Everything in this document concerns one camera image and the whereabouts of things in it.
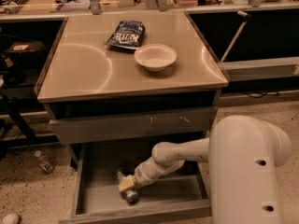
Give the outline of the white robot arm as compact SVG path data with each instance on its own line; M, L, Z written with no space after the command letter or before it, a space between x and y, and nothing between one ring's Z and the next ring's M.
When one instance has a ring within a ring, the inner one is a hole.
M150 158L120 182L119 192L148 186L185 161L206 161L213 224L284 224L276 168L291 154L292 141L281 128L233 115L208 138L155 145Z

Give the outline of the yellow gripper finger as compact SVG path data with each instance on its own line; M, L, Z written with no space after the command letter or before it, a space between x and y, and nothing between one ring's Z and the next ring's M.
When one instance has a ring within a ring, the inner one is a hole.
M125 192L135 187L136 181L133 175L128 175L119 184L119 192Z

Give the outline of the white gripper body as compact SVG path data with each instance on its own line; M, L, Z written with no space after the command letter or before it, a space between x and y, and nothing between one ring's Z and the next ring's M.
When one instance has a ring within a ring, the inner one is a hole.
M135 183L138 188L147 186L150 183L149 177L144 173L142 168L135 168Z

